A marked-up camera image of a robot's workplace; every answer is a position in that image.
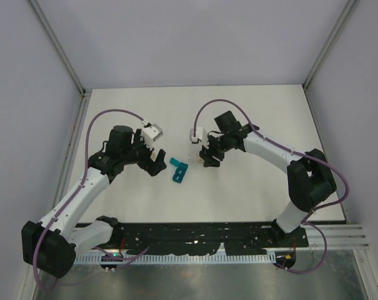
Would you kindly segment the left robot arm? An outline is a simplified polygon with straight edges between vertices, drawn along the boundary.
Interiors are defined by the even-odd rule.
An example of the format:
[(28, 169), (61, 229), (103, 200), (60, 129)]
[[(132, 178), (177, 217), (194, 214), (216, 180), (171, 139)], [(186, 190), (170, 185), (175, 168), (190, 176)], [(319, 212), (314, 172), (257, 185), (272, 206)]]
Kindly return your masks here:
[(102, 244), (117, 248), (122, 243), (122, 233), (116, 218), (101, 216), (80, 230), (75, 229), (76, 224), (125, 166), (137, 165), (150, 176), (166, 168), (163, 149), (152, 157), (153, 144), (162, 135), (162, 129), (151, 123), (137, 130), (114, 126), (101, 150), (87, 159), (87, 169), (61, 202), (39, 222), (28, 221), (23, 226), (24, 262), (61, 279), (75, 259), (92, 248)]

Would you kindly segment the teal pill organizer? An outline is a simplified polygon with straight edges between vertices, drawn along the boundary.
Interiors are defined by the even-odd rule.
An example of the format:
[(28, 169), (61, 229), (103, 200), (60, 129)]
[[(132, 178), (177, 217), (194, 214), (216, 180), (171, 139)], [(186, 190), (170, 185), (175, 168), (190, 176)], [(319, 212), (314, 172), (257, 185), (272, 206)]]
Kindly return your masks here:
[(173, 157), (170, 158), (169, 163), (176, 168), (172, 181), (178, 184), (182, 183), (188, 169), (188, 164), (180, 162)]

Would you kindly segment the clear pill bottle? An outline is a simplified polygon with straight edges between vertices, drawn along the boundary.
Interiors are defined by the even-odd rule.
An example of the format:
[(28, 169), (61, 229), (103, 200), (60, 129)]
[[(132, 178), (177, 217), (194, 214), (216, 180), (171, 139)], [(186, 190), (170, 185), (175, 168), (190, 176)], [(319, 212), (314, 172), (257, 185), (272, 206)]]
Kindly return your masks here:
[(201, 143), (190, 143), (189, 144), (189, 156), (188, 160), (193, 164), (203, 164), (204, 160), (200, 157), (200, 151), (202, 150)]

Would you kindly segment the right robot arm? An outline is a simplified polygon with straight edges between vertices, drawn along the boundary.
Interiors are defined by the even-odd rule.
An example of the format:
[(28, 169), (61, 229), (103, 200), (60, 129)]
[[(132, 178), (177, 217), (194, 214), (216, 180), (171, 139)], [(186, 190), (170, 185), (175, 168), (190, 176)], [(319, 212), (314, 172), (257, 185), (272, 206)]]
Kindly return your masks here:
[(318, 149), (296, 154), (278, 146), (251, 123), (242, 125), (231, 111), (215, 118), (219, 128), (213, 136), (204, 128), (191, 129), (191, 142), (205, 168), (218, 168), (225, 153), (238, 149), (253, 154), (281, 170), (287, 176), (289, 203), (272, 222), (271, 238), (278, 246), (286, 246), (294, 231), (318, 204), (333, 194), (337, 185), (324, 153)]

